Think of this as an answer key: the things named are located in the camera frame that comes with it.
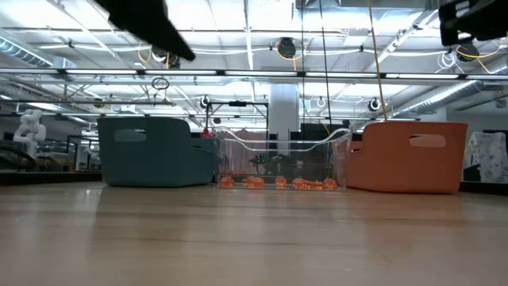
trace bin handle hole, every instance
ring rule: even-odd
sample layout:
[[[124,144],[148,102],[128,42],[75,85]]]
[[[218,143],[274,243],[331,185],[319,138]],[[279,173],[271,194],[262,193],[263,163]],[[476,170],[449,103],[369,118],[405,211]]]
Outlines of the bin handle hole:
[[[146,140],[146,131],[143,129],[120,129],[114,134],[118,142],[142,142]]]
[[[446,139],[439,134],[413,134],[410,144],[413,147],[443,148],[446,146]]]

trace orange bin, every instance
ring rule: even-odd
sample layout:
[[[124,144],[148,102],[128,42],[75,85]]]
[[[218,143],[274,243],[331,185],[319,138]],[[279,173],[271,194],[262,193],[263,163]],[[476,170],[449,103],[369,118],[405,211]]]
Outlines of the orange bin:
[[[381,192],[455,193],[467,128],[441,122],[370,124],[363,141],[350,145],[347,185]]]

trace clear plastic bin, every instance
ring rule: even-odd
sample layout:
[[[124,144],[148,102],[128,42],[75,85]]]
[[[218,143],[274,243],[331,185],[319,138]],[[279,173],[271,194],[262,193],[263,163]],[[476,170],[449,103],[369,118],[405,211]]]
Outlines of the clear plastic bin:
[[[339,191],[346,187],[351,130],[337,129],[322,141],[249,140],[214,130],[219,188]]]

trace teal bin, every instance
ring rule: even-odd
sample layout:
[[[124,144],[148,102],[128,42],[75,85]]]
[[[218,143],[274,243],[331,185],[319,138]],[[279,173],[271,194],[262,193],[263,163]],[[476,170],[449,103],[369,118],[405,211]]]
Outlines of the teal bin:
[[[212,140],[191,140],[176,118],[100,118],[102,178],[113,187],[208,184],[215,169]]]

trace ceiling fixture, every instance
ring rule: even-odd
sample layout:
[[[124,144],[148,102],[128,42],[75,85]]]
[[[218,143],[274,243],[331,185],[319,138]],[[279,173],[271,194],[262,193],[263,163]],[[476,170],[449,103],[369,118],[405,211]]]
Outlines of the ceiling fixture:
[[[277,52],[285,59],[293,59],[294,55],[296,55],[296,47],[293,44],[293,39],[290,37],[280,38],[280,42],[277,45]]]
[[[320,96],[319,99],[317,100],[317,106],[319,106],[319,107],[325,107],[325,105],[326,105],[325,100],[323,99],[322,96]]]
[[[475,57],[469,57],[465,55],[479,56],[479,51],[471,42],[462,44],[459,46],[459,48],[457,48],[457,59],[466,63],[475,60]]]
[[[101,103],[103,101],[104,101],[103,99],[94,99],[94,102],[96,102],[94,104],[94,107],[96,107],[96,108],[104,108],[104,104]]]
[[[381,103],[379,103],[379,100],[378,99],[372,99],[369,103],[368,103],[368,106],[367,108],[371,111],[371,112],[375,112],[377,110],[379,110],[379,108],[381,107]]]
[[[199,106],[202,109],[205,109],[209,102],[210,102],[210,99],[208,99],[207,95],[202,96],[201,99],[199,100]]]

